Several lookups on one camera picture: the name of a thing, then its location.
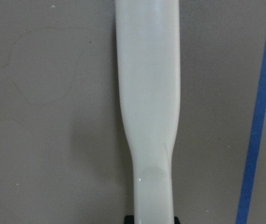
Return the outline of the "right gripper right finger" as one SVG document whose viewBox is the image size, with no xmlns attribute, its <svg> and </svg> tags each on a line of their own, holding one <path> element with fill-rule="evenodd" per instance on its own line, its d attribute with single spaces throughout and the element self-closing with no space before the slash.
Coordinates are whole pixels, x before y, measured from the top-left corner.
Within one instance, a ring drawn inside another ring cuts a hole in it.
<svg viewBox="0 0 266 224">
<path fill-rule="evenodd" d="M 177 216 L 174 216 L 174 224 L 180 224 L 180 220 Z"/>
</svg>

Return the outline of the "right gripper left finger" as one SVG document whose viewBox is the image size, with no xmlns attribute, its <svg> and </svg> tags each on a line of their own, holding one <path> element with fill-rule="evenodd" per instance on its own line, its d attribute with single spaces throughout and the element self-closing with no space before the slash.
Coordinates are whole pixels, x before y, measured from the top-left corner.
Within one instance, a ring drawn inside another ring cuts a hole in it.
<svg viewBox="0 0 266 224">
<path fill-rule="evenodd" d="M 133 215 L 126 215 L 124 217 L 124 224 L 134 224 L 134 216 Z"/>
</svg>

